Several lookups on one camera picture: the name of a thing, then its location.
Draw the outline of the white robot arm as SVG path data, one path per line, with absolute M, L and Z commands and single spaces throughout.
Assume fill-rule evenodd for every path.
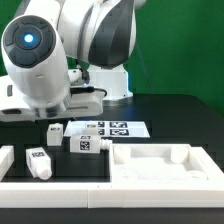
M 0 121 L 96 116 L 130 98 L 123 64 L 146 0 L 23 0 L 1 38 Z

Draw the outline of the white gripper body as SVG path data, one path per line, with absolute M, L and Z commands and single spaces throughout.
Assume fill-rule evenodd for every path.
M 0 121 L 35 121 L 96 116 L 103 112 L 104 90 L 72 86 L 64 99 L 34 101 L 21 93 L 9 76 L 0 77 Z

